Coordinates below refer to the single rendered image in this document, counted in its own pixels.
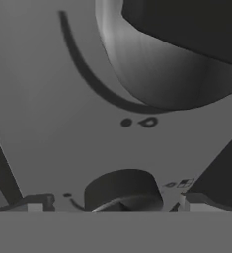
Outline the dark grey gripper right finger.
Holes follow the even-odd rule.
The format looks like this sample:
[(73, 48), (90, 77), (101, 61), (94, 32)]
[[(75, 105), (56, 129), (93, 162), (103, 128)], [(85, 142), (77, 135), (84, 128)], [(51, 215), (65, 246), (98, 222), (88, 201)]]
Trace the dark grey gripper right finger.
[(187, 194), (200, 194), (232, 210), (232, 139), (196, 179)]

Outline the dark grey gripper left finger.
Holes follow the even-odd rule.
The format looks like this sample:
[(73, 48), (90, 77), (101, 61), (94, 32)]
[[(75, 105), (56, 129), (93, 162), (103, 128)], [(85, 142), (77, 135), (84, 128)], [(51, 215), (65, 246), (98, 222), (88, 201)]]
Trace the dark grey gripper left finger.
[(0, 191), (7, 205), (0, 212), (55, 212), (55, 196), (52, 193), (23, 196), (11, 167), (0, 145)]

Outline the silver and black kettle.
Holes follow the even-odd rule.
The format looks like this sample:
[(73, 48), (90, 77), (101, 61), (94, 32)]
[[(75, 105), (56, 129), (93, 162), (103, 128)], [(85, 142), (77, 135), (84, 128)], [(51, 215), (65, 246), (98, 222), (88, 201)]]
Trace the silver and black kettle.
[(123, 0), (95, 0), (107, 58), (130, 95), (157, 109), (199, 108), (232, 94), (232, 65), (147, 36), (121, 14)]

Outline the black round hob knob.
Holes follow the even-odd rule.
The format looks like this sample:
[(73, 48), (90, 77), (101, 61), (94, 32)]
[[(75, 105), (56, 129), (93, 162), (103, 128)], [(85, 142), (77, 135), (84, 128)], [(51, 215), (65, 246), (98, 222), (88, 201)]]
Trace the black round hob knob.
[(129, 211), (159, 211), (164, 201), (154, 176), (140, 169), (120, 169), (90, 182), (84, 191), (85, 211), (107, 211), (122, 205)]

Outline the grey hob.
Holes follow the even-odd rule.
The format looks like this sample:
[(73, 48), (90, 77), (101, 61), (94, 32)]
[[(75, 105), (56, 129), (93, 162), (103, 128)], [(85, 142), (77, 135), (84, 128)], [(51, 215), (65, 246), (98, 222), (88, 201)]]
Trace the grey hob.
[(232, 139), (232, 95), (142, 126), (145, 115), (106, 101), (78, 73), (61, 11), (95, 73), (127, 95), (99, 40), (95, 0), (0, 0), (0, 146), (21, 193), (52, 193), (58, 211), (73, 211), (91, 180), (137, 168), (172, 206), (176, 182), (203, 172)]

